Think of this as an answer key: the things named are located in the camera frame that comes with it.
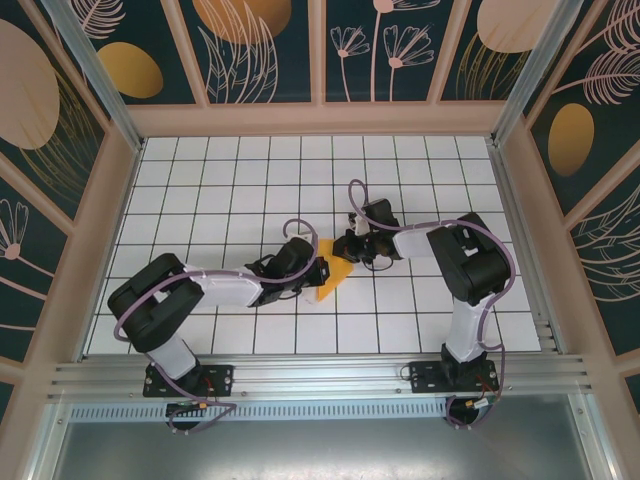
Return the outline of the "yellow cloth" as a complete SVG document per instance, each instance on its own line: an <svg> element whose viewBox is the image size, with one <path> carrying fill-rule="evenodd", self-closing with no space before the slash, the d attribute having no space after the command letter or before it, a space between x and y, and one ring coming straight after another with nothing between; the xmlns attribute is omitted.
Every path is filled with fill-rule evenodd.
<svg viewBox="0 0 640 480"><path fill-rule="evenodd" d="M303 290L301 298L309 305L324 301L354 270L352 263L333 254L333 243L332 239L319 240L319 255L328 262L329 277L322 286Z"/></svg>

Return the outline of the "grey metal plate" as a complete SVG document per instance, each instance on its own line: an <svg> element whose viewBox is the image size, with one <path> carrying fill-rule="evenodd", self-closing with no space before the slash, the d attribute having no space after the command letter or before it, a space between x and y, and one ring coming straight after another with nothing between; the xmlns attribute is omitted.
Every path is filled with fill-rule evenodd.
<svg viewBox="0 0 640 480"><path fill-rule="evenodd" d="M194 436L159 424L71 426L53 480L592 480L573 428L497 420L222 422Z"/></svg>

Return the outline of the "aluminium mounting rail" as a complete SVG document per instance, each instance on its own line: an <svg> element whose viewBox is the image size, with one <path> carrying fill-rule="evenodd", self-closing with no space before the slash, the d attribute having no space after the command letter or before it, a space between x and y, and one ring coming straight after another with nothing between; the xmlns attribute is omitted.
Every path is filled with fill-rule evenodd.
<svg viewBox="0 0 640 480"><path fill-rule="evenodd" d="M408 397L407 364L438 358L436 354L203 355L200 361L233 366L234 401L337 400ZM595 384L579 355L510 353L505 360L505 395L582 393ZM140 355L96 355L58 364L46 394L51 401L140 402L147 364Z"/></svg>

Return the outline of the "aluminium side rail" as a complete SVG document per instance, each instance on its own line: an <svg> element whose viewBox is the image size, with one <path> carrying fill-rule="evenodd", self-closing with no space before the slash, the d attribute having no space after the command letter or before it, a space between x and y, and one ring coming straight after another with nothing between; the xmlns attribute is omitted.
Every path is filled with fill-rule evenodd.
<svg viewBox="0 0 640 480"><path fill-rule="evenodd" d="M566 355L568 353L566 342L562 338L554 309L549 303L548 289L540 271L515 184L508 172L501 150L491 142L491 139L487 140L487 150L503 202L534 324L537 330L544 330L543 334L538 334L542 351Z"/></svg>

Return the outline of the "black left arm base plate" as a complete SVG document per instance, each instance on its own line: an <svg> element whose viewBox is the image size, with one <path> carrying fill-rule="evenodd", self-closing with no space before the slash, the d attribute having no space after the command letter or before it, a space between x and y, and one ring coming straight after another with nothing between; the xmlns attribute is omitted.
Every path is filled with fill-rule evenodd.
<svg viewBox="0 0 640 480"><path fill-rule="evenodd" d="M229 397L234 380L232 365L197 365L174 381L181 389L200 398ZM169 385L157 368L148 365L145 370L142 395L145 398L177 398L181 396Z"/></svg>

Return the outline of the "wall panel with pink flowers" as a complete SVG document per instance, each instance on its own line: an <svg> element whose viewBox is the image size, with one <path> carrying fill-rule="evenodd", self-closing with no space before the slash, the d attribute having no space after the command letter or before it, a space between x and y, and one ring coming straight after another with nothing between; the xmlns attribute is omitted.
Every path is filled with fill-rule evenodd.
<svg viewBox="0 0 640 480"><path fill-rule="evenodd" d="M325 100L427 100L448 35L471 1L326 0Z"/></svg>

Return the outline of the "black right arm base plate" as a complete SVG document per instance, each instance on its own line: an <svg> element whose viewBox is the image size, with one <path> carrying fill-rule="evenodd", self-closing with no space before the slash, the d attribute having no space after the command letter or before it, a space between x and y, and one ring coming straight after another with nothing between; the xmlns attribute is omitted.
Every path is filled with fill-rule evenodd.
<svg viewBox="0 0 640 480"><path fill-rule="evenodd" d="M446 364L416 361L408 364L413 393L480 393L484 386L497 391L499 379L493 361Z"/></svg>

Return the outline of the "aluminium corner post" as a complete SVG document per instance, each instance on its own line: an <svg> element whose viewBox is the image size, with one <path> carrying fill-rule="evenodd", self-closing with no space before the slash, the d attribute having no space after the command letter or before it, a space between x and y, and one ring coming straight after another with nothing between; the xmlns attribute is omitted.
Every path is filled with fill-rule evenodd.
<svg viewBox="0 0 640 480"><path fill-rule="evenodd" d="M84 69L89 82L123 134L128 145L138 153L142 136L134 125L120 93L110 79L89 38L82 31L72 8L66 0L41 0L53 24Z"/></svg>
<svg viewBox="0 0 640 480"><path fill-rule="evenodd" d="M518 122L526 104L575 23L584 0L558 0L490 133L498 150Z"/></svg>

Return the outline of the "wall panel with feather outlines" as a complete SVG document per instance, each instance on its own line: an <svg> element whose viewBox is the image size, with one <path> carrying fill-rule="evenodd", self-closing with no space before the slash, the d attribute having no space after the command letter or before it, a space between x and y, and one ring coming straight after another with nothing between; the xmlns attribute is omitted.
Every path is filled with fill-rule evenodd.
<svg viewBox="0 0 640 480"><path fill-rule="evenodd" d="M640 140L640 0L606 0L531 134L565 214Z"/></svg>

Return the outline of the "wall panel with leaf outlines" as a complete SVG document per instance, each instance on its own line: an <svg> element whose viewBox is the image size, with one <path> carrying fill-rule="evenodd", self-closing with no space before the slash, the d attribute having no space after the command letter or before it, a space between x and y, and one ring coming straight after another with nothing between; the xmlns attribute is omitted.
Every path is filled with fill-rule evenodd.
<svg viewBox="0 0 640 480"><path fill-rule="evenodd" d="M309 103L308 0L178 0L210 104Z"/></svg>

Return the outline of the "wall panel with beige oval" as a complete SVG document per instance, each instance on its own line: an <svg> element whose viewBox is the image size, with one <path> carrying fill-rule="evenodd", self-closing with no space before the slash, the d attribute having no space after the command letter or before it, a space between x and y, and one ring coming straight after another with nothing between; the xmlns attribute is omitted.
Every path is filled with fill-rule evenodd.
<svg viewBox="0 0 640 480"><path fill-rule="evenodd" d="M471 0L441 99L503 101L557 0Z"/></svg>

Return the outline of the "wall panel with pink leaves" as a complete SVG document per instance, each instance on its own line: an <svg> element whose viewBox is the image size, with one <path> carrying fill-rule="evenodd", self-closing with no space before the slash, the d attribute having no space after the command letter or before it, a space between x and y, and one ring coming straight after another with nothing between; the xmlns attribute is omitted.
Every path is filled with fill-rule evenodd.
<svg viewBox="0 0 640 480"><path fill-rule="evenodd" d="M606 173L567 220L613 355L640 353L640 147Z"/></svg>

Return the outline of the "wall panel with orange oval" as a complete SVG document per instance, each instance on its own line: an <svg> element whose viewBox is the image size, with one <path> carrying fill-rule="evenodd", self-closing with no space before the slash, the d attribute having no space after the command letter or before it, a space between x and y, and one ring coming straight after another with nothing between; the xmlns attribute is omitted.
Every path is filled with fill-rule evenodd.
<svg viewBox="0 0 640 480"><path fill-rule="evenodd" d="M128 106L197 103L178 46L179 0L62 0Z"/></svg>

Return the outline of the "wall panel with tulip outline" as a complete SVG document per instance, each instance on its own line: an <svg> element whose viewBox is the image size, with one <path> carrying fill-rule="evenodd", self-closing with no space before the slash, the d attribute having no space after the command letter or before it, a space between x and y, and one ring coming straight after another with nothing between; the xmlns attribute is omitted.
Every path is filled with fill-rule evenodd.
<svg viewBox="0 0 640 480"><path fill-rule="evenodd" d="M0 178L0 357L23 362L67 235Z"/></svg>

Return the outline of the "wall panel with beige circle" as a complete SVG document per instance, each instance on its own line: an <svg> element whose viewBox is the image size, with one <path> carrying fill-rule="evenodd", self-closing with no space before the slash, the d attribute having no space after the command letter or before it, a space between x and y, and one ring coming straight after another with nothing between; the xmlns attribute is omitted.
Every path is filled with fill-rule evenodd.
<svg viewBox="0 0 640 480"><path fill-rule="evenodd" d="M74 219L104 136L18 0L0 0L0 154Z"/></svg>

